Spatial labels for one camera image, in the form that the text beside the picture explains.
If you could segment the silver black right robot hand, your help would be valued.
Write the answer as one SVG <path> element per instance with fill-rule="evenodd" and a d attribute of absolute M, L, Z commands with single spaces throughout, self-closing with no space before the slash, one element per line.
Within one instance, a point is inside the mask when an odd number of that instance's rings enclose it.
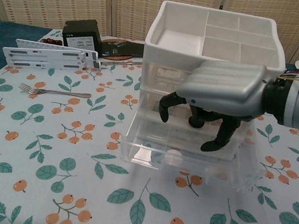
<path fill-rule="evenodd" d="M 169 108 L 189 104 L 189 124 L 202 128 L 206 122 L 222 120 L 214 140 L 203 143 L 203 152 L 225 147 L 243 121 L 264 113 L 263 91 L 269 83 L 264 65 L 230 61 L 206 61 L 168 95 L 159 101 L 159 115 L 166 123 Z"/>

